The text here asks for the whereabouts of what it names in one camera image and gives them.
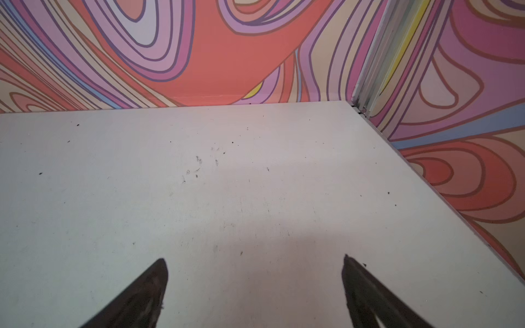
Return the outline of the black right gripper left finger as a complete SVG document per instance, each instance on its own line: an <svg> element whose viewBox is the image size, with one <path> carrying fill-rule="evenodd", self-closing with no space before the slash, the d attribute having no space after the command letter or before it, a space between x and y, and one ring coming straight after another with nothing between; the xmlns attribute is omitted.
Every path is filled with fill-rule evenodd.
<svg viewBox="0 0 525 328"><path fill-rule="evenodd" d="M167 284L168 267L160 258L83 327L156 327Z"/></svg>

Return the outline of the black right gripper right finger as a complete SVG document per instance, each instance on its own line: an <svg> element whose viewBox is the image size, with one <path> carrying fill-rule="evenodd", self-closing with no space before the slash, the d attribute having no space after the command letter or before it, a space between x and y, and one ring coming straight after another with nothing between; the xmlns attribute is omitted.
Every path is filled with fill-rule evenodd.
<svg viewBox="0 0 525 328"><path fill-rule="evenodd" d="M430 327L356 259L345 255L342 268L347 309L354 327Z"/></svg>

